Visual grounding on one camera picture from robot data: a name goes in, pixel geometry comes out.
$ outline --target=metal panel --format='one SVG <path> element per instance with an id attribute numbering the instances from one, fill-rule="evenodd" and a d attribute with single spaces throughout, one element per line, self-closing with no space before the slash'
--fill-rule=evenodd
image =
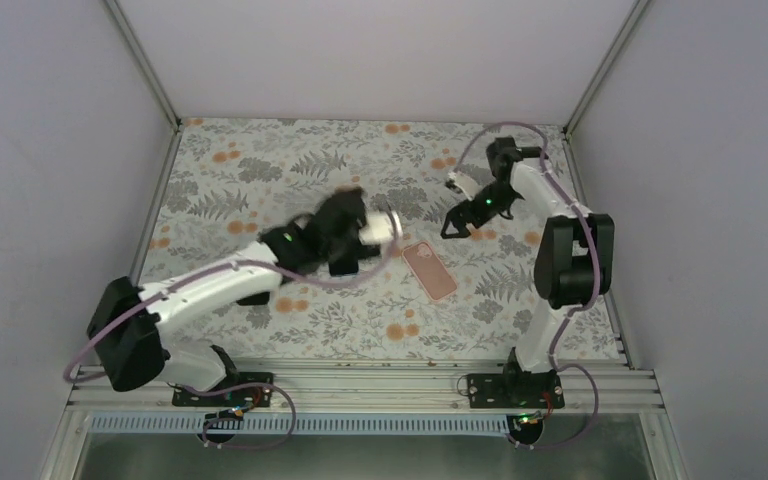
<path id="1" fill-rule="evenodd" d="M 500 367 L 493 362 L 468 362 L 454 366 L 429 367 L 422 362 L 398 362 L 382 367 L 352 364 L 336 367 L 320 361 L 273 360 L 262 365 L 238 363 L 242 370 L 269 371 L 305 413 L 443 413 L 474 414 L 469 401 L 457 393 L 457 382 L 466 373 L 495 373 Z M 651 371 L 630 371 L 613 367 L 587 365 L 600 386 L 600 411 L 640 413 L 663 411 L 658 384 Z M 84 367 L 82 374 L 99 371 Z M 580 373 L 563 372 L 567 406 L 557 414 L 590 413 L 593 393 L 590 383 Z M 132 392 L 114 392 L 104 380 L 79 385 L 69 399 L 70 409 L 182 411 L 170 403 L 172 390 L 160 382 L 152 382 Z M 189 411 L 210 412 L 215 408 Z M 287 413 L 286 402 L 276 399 L 266 410 Z M 500 410 L 498 414 L 522 413 L 530 410 Z"/>

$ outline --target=pink phone case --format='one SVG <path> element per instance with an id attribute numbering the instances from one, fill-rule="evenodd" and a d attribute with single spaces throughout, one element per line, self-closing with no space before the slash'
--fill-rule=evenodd
<path id="1" fill-rule="evenodd" d="M 432 301 L 439 302 L 458 289 L 454 277 L 428 242 L 419 242 L 405 248 L 402 258 Z"/>

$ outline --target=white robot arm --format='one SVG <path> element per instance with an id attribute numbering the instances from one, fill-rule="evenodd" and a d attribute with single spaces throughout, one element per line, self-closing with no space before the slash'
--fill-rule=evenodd
<path id="1" fill-rule="evenodd" d="M 554 354 L 552 344 L 559 328 L 571 308 L 591 299 L 595 275 L 599 275 L 600 295 L 611 285 L 613 220 L 591 212 L 566 194 L 551 176 L 548 164 L 540 164 L 541 153 L 539 147 L 517 147 L 513 138 L 497 138 L 487 147 L 493 183 L 481 188 L 463 173 L 453 172 L 446 184 L 463 193 L 467 200 L 448 212 L 441 232 L 443 238 L 468 237 L 467 225 L 479 228 L 496 215 L 512 219 L 510 207 L 517 199 L 525 200 L 544 225 L 534 264 L 534 282 L 540 299 L 531 325 L 505 365 L 504 385 L 499 386 L 504 392 L 498 393 L 507 397 L 511 406 L 523 406 L 525 399 L 539 399 L 556 390 L 554 387 L 560 384 L 550 356 Z M 589 227 L 595 251 L 587 245 L 581 219 Z M 584 253 L 576 254 L 576 243 Z M 591 255 L 597 256 L 598 272 L 594 272 Z M 563 405 L 562 398 L 555 398 L 555 406 L 559 404 Z"/>
<path id="2" fill-rule="evenodd" d="M 102 296 L 87 334 L 93 338 L 122 312 L 149 303 L 95 347 L 114 390 L 160 380 L 209 391 L 234 384 L 230 357 L 216 345 L 174 341 L 174 332 L 218 307 L 264 305 L 283 283 L 315 272 L 358 272 L 358 260 L 380 255 L 380 246 L 402 234 L 398 215 L 367 212 L 362 190 L 337 192 L 314 214 L 272 228 L 232 255 L 184 275 L 134 286 L 123 277 Z"/>

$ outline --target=cable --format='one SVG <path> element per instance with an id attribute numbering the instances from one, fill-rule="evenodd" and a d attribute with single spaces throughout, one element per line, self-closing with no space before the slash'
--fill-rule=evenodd
<path id="1" fill-rule="evenodd" d="M 552 397 L 548 393 L 543 392 L 543 399 L 546 400 L 546 416 L 543 417 L 543 419 L 546 420 L 552 416 L 552 412 L 555 411 L 555 406 L 552 405 Z"/>
<path id="2" fill-rule="evenodd" d="M 466 160 L 466 156 L 469 153 L 470 149 L 473 147 L 473 145 L 475 145 L 475 142 L 477 142 L 479 138 L 484 136 L 484 134 L 489 132 L 490 130 L 493 130 L 499 127 L 505 127 L 505 126 L 522 127 L 527 130 L 531 130 L 532 132 L 540 136 L 541 140 L 543 140 L 543 148 L 541 149 L 540 159 L 539 159 L 540 171 L 546 177 L 546 180 L 549 182 L 549 185 L 552 187 L 552 189 L 555 190 L 555 192 L 557 192 L 557 194 L 561 197 L 564 203 L 566 203 L 566 205 L 570 207 L 573 213 L 575 213 L 575 216 L 578 218 L 578 221 L 581 223 L 581 227 L 584 230 L 584 237 L 587 240 L 587 248 L 588 250 L 590 250 L 590 260 L 593 264 L 593 291 L 590 294 L 590 300 L 588 300 L 585 305 L 573 307 L 567 312 L 567 314 L 564 316 L 563 322 L 561 322 L 561 326 L 558 327 L 557 333 L 555 333 L 555 336 L 552 338 L 552 343 L 549 346 L 549 363 L 552 365 L 552 368 L 554 368 L 558 373 L 561 373 L 565 370 L 569 370 L 570 368 L 575 368 L 576 370 L 581 371 L 581 373 L 583 373 L 584 376 L 587 377 L 587 380 L 590 382 L 590 386 L 593 387 L 593 414 L 590 416 L 590 419 L 584 425 L 584 428 L 582 428 L 580 432 L 568 438 L 567 440 L 564 440 L 559 443 L 554 443 L 551 445 L 539 445 L 539 446 L 528 445 L 527 446 L 529 450 L 549 450 L 549 449 L 558 448 L 558 447 L 565 447 L 567 445 L 570 445 L 571 443 L 578 441 L 587 432 L 589 432 L 590 429 L 593 428 L 593 425 L 596 424 L 596 419 L 599 416 L 599 388 L 596 386 L 596 380 L 593 378 L 593 375 L 591 375 L 590 372 L 587 371 L 587 369 L 585 369 L 583 366 L 581 366 L 581 364 L 578 364 L 578 363 L 568 363 L 565 365 L 558 366 L 557 359 L 555 358 L 555 350 L 557 350 L 558 348 L 558 343 L 560 342 L 561 337 L 564 334 L 564 331 L 566 331 L 567 327 L 570 324 L 570 321 L 572 321 L 572 316 L 575 315 L 576 313 L 589 310 L 596 303 L 596 299 L 599 297 L 599 289 L 601 288 L 602 278 L 601 278 L 601 275 L 599 274 L 600 272 L 599 258 L 596 255 L 596 241 L 593 239 L 593 233 L 590 231 L 590 226 L 587 225 L 587 219 L 584 218 L 584 214 L 581 212 L 581 209 L 579 209 L 578 205 L 576 205 L 576 201 L 566 192 L 566 190 L 564 190 L 564 187 L 562 187 L 561 184 L 558 183 L 558 181 L 552 175 L 552 172 L 549 170 L 549 162 L 546 156 L 546 151 L 549 149 L 549 138 L 546 137 L 546 134 L 540 131 L 540 129 L 528 123 L 512 122 L 512 121 L 494 123 L 488 127 L 485 127 L 483 130 L 478 132 L 475 135 L 475 137 L 473 137 L 473 139 L 470 140 L 470 142 L 466 145 L 466 148 L 461 154 L 460 159 L 458 159 L 458 162 L 455 164 L 453 171 L 457 171 L 458 168 L 460 168 L 464 160 Z M 514 438 L 511 437 L 510 434 L 508 434 L 507 437 L 508 437 L 508 440 L 511 443 L 513 443 L 516 448 L 519 448 L 520 446 L 519 442 L 514 440 Z"/>
<path id="3" fill-rule="evenodd" d="M 396 222 L 396 217 L 393 215 L 393 212 L 387 211 L 387 217 L 390 219 L 390 226 L 393 229 L 393 232 L 398 232 L 398 223 Z M 223 272 L 225 270 L 237 270 L 241 267 L 260 267 L 265 268 L 267 270 L 272 270 L 276 273 L 280 273 L 281 275 L 285 277 L 292 278 L 296 281 L 302 282 L 302 283 L 309 283 L 311 285 L 316 285 L 319 287 L 324 288 L 351 288 L 354 286 L 357 286 L 378 273 L 380 273 L 386 266 L 387 263 L 390 261 L 390 259 L 393 257 L 393 254 L 396 251 L 396 248 L 398 248 L 398 236 L 394 235 L 393 241 L 390 242 L 390 244 L 387 247 L 387 252 L 382 256 L 382 259 L 380 262 L 378 262 L 375 267 L 373 267 L 371 270 L 361 273 L 360 275 L 357 275 L 353 279 L 349 281 L 337 281 L 337 282 L 329 282 L 327 280 L 318 280 L 315 278 L 308 278 L 303 275 L 299 275 L 295 272 L 292 272 L 290 270 L 277 267 L 271 263 L 267 262 L 260 262 L 257 260 L 242 260 L 242 261 L 232 261 L 221 265 L 216 265 L 214 267 L 193 273 L 192 275 L 189 275 L 187 277 L 182 278 L 181 280 L 175 282 L 174 284 L 170 285 L 166 288 L 166 291 L 168 293 L 175 293 L 181 288 L 184 288 L 185 286 L 196 282 L 198 280 L 201 280 L 202 278 L 208 277 L 210 275 Z M 130 320 L 131 317 L 139 313 L 145 308 L 148 308 L 149 306 L 153 305 L 155 302 L 158 302 L 160 300 L 163 300 L 167 298 L 168 293 L 164 293 L 163 291 L 157 292 L 156 294 L 152 295 L 151 297 L 143 300 L 142 302 L 138 303 L 137 305 L 134 305 L 133 307 L 129 308 L 125 312 L 123 312 L 121 315 L 116 317 L 112 322 L 107 324 L 104 328 L 102 328 L 97 334 L 95 334 L 86 345 L 84 345 L 83 348 L 78 352 L 77 355 L 75 355 L 75 358 L 72 359 L 72 361 L 69 362 L 69 364 L 66 366 L 66 368 L 63 370 L 63 380 L 65 380 L 67 383 L 71 383 L 73 385 L 88 382 L 90 380 L 95 380 L 97 378 L 101 378 L 105 376 L 104 372 L 98 372 L 94 373 L 92 375 L 87 375 L 84 377 L 77 377 L 72 376 L 72 371 L 75 369 L 75 367 L 78 366 L 78 364 L 81 363 L 81 361 L 86 357 L 91 350 L 93 350 L 96 345 L 107 335 L 110 334 L 113 330 L 115 330 L 119 325 L 125 323 L 127 320 Z M 217 395 L 224 395 L 229 392 L 233 392 L 235 390 L 240 390 L 243 388 L 251 388 L 251 387 L 260 387 L 260 388 L 270 388 L 279 394 L 281 394 L 286 400 L 287 404 L 290 406 L 290 412 L 292 415 L 292 420 L 290 424 L 290 429 L 287 431 L 287 433 L 278 441 L 273 442 L 271 444 L 267 445 L 260 445 L 256 447 L 251 446 L 231 446 L 229 448 L 236 449 L 236 450 L 248 450 L 248 451 L 254 451 L 254 450 L 266 450 L 269 448 L 274 448 L 279 445 L 282 445 L 284 442 L 286 442 L 290 436 L 293 434 L 293 430 L 296 428 L 296 406 L 293 403 L 293 400 L 290 398 L 290 396 L 282 390 L 281 388 L 269 384 L 269 383 L 244 383 L 240 385 L 235 385 L 230 388 L 226 388 L 223 390 L 218 390 L 215 392 L 201 392 L 198 390 L 195 390 L 194 388 L 187 386 L 187 385 L 180 385 L 180 388 L 183 388 L 184 390 L 194 394 L 199 395 L 203 397 L 213 397 Z M 207 440 L 207 430 L 210 428 L 210 426 L 214 425 L 215 423 L 218 423 L 218 421 L 211 420 L 205 423 L 204 430 L 202 431 L 202 440 L 205 441 L 205 445 L 214 445 L 217 448 L 221 448 L 221 444 L 217 444 L 214 442 L 210 442 Z"/>
<path id="4" fill-rule="evenodd" d="M 387 211 L 387 217 L 390 219 L 390 226 L 393 228 L 393 232 L 398 232 L 399 230 L 398 230 L 398 224 L 396 222 L 396 217 L 390 211 Z M 390 242 L 389 246 L 387 247 L 386 254 L 382 256 L 381 261 L 378 262 L 377 265 L 375 265 L 371 270 L 363 272 L 348 281 L 334 282 L 334 281 L 327 281 L 327 280 L 319 280 L 316 278 L 308 278 L 308 277 L 305 277 L 304 275 L 299 275 L 298 273 L 291 272 L 290 270 L 277 267 L 271 263 L 261 262 L 258 260 L 241 260 L 241 261 L 232 261 L 228 263 L 223 263 L 221 265 L 215 265 L 213 267 L 195 272 L 192 275 L 184 277 L 181 280 L 178 280 L 177 282 L 168 286 L 166 288 L 166 291 L 168 293 L 175 293 L 178 290 L 186 287 L 187 285 L 193 282 L 196 282 L 198 280 L 201 280 L 202 278 L 208 277 L 210 275 L 214 275 L 219 272 L 223 272 L 225 270 L 237 270 L 244 267 L 265 268 L 267 270 L 272 270 L 273 272 L 280 273 L 285 277 L 292 278 L 298 282 L 309 283 L 311 285 L 316 285 L 323 288 L 351 288 L 371 279 L 372 277 L 380 273 L 387 266 L 387 263 L 389 263 L 390 258 L 393 257 L 393 254 L 396 251 L 397 247 L 398 247 L 398 238 L 394 236 L 393 241 Z M 75 369 L 75 367 L 78 366 L 78 364 L 81 363 L 81 360 L 83 360 L 84 357 L 86 357 L 90 353 L 90 351 L 94 349 L 96 345 L 98 345 L 98 343 L 104 337 L 110 334 L 110 332 L 118 328 L 119 325 L 125 323 L 125 321 L 129 320 L 131 317 L 133 317 L 143 309 L 148 308 L 149 306 L 153 305 L 155 302 L 158 302 L 165 298 L 167 298 L 166 293 L 164 293 L 163 291 L 157 292 L 154 295 L 150 296 L 149 298 L 129 308 L 124 313 L 122 313 L 121 315 L 113 319 L 113 321 L 107 324 L 104 328 L 99 330 L 99 332 L 95 334 L 90 339 L 90 341 L 87 342 L 83 348 L 81 348 L 80 351 L 78 351 L 78 354 L 75 356 L 75 358 L 73 358 L 72 361 L 70 361 L 69 364 L 66 366 L 66 368 L 63 370 L 63 380 L 65 380 L 67 383 L 79 384 L 79 383 L 84 383 L 90 380 L 95 380 L 97 378 L 104 377 L 105 376 L 104 372 L 99 372 L 99 373 L 78 378 L 77 376 L 75 377 L 72 376 L 72 371 Z"/>
<path id="5" fill-rule="evenodd" d="M 291 436 L 293 436 L 293 432 L 296 430 L 296 404 L 293 403 L 293 399 L 290 398 L 290 395 L 287 394 L 283 389 L 276 387 L 275 385 L 271 383 L 262 383 L 262 382 L 251 382 L 251 383 L 241 383 L 240 385 L 234 385 L 233 387 L 223 388 L 222 390 L 216 390 L 215 392 L 201 392 L 199 390 L 196 390 L 192 387 L 187 386 L 181 386 L 184 390 L 186 390 L 189 393 L 192 393 L 193 395 L 199 395 L 202 397 L 216 397 L 219 395 L 225 395 L 227 393 L 231 393 L 235 390 L 242 390 L 244 388 L 268 388 L 275 392 L 278 392 L 282 397 L 284 397 L 285 400 L 287 400 L 287 405 L 290 407 L 290 428 L 287 430 L 287 432 L 278 440 L 267 443 L 265 445 L 227 445 L 224 446 L 224 448 L 228 448 L 231 450 L 244 450 L 247 452 L 257 452 L 257 451 L 263 451 L 263 450 L 270 450 L 276 447 L 280 447 L 284 443 L 287 442 L 287 440 L 290 439 Z M 204 422 L 204 426 L 201 430 L 201 439 L 204 442 L 205 447 L 213 446 L 218 449 L 222 449 L 223 445 L 221 443 L 216 443 L 208 440 L 207 438 L 207 431 L 210 430 L 210 427 L 216 425 L 220 422 L 227 422 L 227 421 L 234 421 L 234 419 L 228 419 L 228 418 L 213 418 L 206 422 Z"/>

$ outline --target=floral pattern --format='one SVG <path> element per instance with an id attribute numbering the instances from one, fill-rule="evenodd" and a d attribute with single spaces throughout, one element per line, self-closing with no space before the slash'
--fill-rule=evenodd
<path id="1" fill-rule="evenodd" d="M 527 331 L 537 293 L 532 264 L 542 228 L 526 202 L 471 238 L 440 238 L 461 200 L 444 182 L 484 125 L 359 121 L 190 119 L 154 229 L 143 282 L 185 273 L 254 241 L 260 231 L 312 211 L 338 188 L 361 186 L 370 205 L 402 218 L 404 245 L 427 241 L 458 282 L 433 303 L 401 258 L 357 289 L 284 285 L 269 305 L 223 306 L 177 332 L 237 357 L 504 359 Z M 545 127 L 549 159 L 572 191 L 557 127 Z M 492 180 L 484 147 L 494 136 L 538 144 L 504 127 L 479 141 L 463 171 Z M 361 268 L 369 268 L 369 260 Z M 327 277 L 327 268 L 318 272 Z M 603 302 L 578 314 L 560 343 L 566 359 L 616 359 Z"/>

